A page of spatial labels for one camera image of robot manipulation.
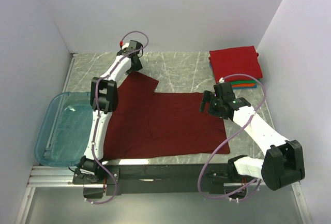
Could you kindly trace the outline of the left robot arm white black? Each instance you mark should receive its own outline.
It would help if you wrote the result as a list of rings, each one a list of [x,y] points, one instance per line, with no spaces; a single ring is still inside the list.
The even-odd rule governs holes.
[[[120,79],[132,71],[142,69],[139,54],[143,54],[143,45],[135,40],[120,42],[120,51],[115,61],[101,76],[91,82],[90,104],[93,120],[89,141],[84,155],[75,171],[75,180],[99,183],[104,178],[100,164],[103,159],[103,145],[108,123],[119,102],[118,84]]]

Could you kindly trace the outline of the dark red t shirt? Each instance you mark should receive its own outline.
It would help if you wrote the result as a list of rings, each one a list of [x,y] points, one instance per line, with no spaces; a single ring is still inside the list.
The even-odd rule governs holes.
[[[157,93],[158,81],[131,73],[104,141],[104,159],[212,153],[226,138],[220,118],[199,111],[201,93]]]

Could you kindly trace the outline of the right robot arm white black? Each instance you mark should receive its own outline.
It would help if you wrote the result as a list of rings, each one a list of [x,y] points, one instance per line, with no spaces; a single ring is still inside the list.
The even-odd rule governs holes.
[[[229,82],[217,83],[214,91],[204,91],[200,112],[231,120],[258,145],[264,159],[240,155],[228,161],[227,172],[220,177],[239,182],[244,176],[263,180],[271,190],[299,182],[305,178],[302,145],[288,140],[262,119],[245,98],[237,98]]]

